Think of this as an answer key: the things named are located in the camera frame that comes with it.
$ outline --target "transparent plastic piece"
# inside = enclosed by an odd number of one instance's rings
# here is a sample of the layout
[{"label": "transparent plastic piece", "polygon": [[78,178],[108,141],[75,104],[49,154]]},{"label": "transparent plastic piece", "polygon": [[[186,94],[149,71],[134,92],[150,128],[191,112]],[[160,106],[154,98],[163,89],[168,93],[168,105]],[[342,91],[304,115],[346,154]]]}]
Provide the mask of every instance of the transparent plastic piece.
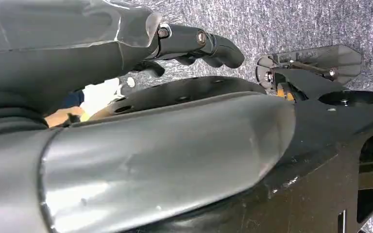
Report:
[{"label": "transparent plastic piece", "polygon": [[148,47],[160,20],[120,0],[0,0],[0,52],[110,42]]}]

